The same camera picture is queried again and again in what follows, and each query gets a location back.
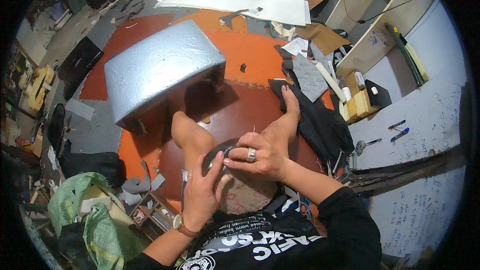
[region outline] black cable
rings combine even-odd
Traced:
[[[372,19],[375,18],[375,17],[378,17],[378,16],[382,15],[382,14],[385,13],[385,12],[388,12],[388,11],[390,11],[390,10],[396,9],[396,8],[398,8],[399,6],[402,6],[402,5],[404,5],[405,3],[409,3],[409,2],[411,2],[411,1],[412,1],[412,0],[405,1],[404,3],[400,3],[399,5],[396,5],[396,6],[394,6],[394,7],[391,7],[391,8],[389,8],[389,9],[387,9],[386,11],[383,11],[383,12],[381,12],[380,14],[374,15],[373,17],[371,17],[371,18],[369,18],[369,19],[366,19],[366,20],[359,19],[358,21],[353,20],[353,19],[349,16],[349,14],[348,14],[348,12],[347,12],[347,6],[345,5],[345,0],[343,0],[343,6],[345,7],[345,14],[346,14],[346,16],[349,17],[351,21],[357,22],[357,23],[359,23],[359,24],[363,24],[363,23],[365,23],[365,22],[367,22],[367,21],[372,20]]]

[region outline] bare leg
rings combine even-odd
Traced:
[[[285,157],[289,157],[289,142],[297,134],[297,124],[300,120],[300,105],[289,87],[282,87],[286,113],[265,128],[262,135],[270,144],[275,146]]]
[[[190,119],[183,111],[177,111],[172,119],[172,139],[183,150],[185,170],[190,171],[202,154],[207,154],[217,141],[205,128]]]

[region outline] white cylinder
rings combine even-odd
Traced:
[[[352,93],[350,92],[349,87],[342,88],[342,93],[345,95],[346,101],[349,101],[350,99],[352,99]]]

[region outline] green sack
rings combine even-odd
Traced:
[[[63,226],[74,222],[85,190],[92,184],[111,192],[104,176],[87,172],[67,179],[52,196],[48,212],[57,237]],[[92,260],[100,270],[123,269],[125,262],[148,246],[148,240],[138,231],[114,221],[105,204],[97,203],[92,210],[85,217],[83,231],[83,240]]]

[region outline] blue pen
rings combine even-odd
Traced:
[[[397,140],[398,138],[400,138],[401,136],[404,136],[404,135],[408,134],[408,133],[409,133],[409,130],[410,130],[410,128],[408,128],[408,127],[405,128],[405,129],[402,130],[402,132],[400,132],[398,135],[396,135],[396,136],[394,136],[393,138],[391,138],[391,139],[390,139],[390,142],[393,142],[393,141]]]
[[[402,124],[404,124],[405,122],[406,122],[406,120],[402,120],[402,121],[400,121],[400,122],[398,122],[398,123],[395,123],[395,124],[393,124],[393,125],[390,125],[390,126],[388,127],[388,129],[396,128],[397,126],[402,125]]]

